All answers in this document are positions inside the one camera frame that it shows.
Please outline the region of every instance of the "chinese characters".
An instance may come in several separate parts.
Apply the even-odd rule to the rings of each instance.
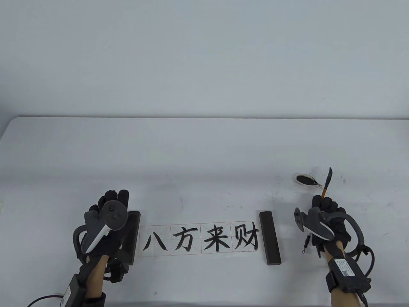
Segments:
[[[142,226],[139,257],[263,251],[258,221]]]

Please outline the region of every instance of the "white wall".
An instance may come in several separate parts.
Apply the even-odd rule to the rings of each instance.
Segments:
[[[17,115],[409,118],[407,1],[0,4]]]

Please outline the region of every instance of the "white table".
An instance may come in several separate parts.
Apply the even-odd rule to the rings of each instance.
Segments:
[[[14,119],[0,142],[2,305],[65,291],[80,265],[72,232],[109,189],[130,191],[142,226],[272,210],[283,263],[267,266],[263,252],[138,257],[104,285],[106,306],[329,305],[326,263],[312,247],[301,255],[293,220],[321,191],[292,181],[323,183],[329,166],[327,195],[375,251],[368,301],[407,303],[408,135],[406,120]]]

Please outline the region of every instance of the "gloved hand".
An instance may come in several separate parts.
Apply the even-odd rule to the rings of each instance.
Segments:
[[[311,207],[312,208],[319,207],[321,211],[324,211],[327,213],[334,213],[337,211],[346,213],[345,209],[342,207],[338,207],[338,204],[335,201],[333,201],[331,198],[325,197],[324,199],[321,199],[320,195],[315,195],[312,198]],[[327,225],[334,232],[334,235],[335,235],[334,241],[335,242],[341,241],[344,248],[346,248],[346,245],[351,240],[351,236],[346,231],[344,220],[345,219],[343,218],[332,219]],[[323,240],[315,235],[312,235],[312,245],[318,246],[318,250],[321,252],[324,252],[324,246],[323,246],[324,242],[328,242],[328,241]]]
[[[98,205],[93,205],[89,211],[95,210],[100,212],[103,205],[107,201],[117,200],[121,202],[126,208],[128,208],[129,192],[127,190],[121,190],[117,194],[115,191],[107,191],[104,196],[102,196]],[[120,245],[123,243],[125,236],[129,230],[134,226],[135,220],[133,218],[128,218],[125,226],[117,231],[110,230],[107,236],[104,236],[97,246],[87,254],[90,258],[95,256],[107,255],[114,257],[117,251],[119,250]]]

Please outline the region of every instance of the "finger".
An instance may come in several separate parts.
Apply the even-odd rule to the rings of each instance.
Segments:
[[[338,209],[338,204],[336,201],[332,201],[328,209],[329,212],[336,212]]]
[[[311,207],[321,207],[321,195],[315,195],[312,198],[312,206]]]
[[[326,197],[321,201],[321,210],[328,212],[331,209],[332,198]]]
[[[127,190],[120,190],[117,201],[121,202],[126,208],[128,208],[129,192]]]
[[[107,201],[115,201],[117,200],[118,194],[114,190],[109,190],[105,193],[105,199]]]
[[[88,211],[92,211],[92,210],[99,212],[98,205],[92,205]]]
[[[346,213],[345,209],[344,209],[344,208],[342,208],[342,207],[339,207],[337,211],[340,211],[340,212]]]
[[[101,210],[102,206],[106,203],[106,199],[105,199],[105,195],[102,196],[99,200],[98,200],[98,208]]]

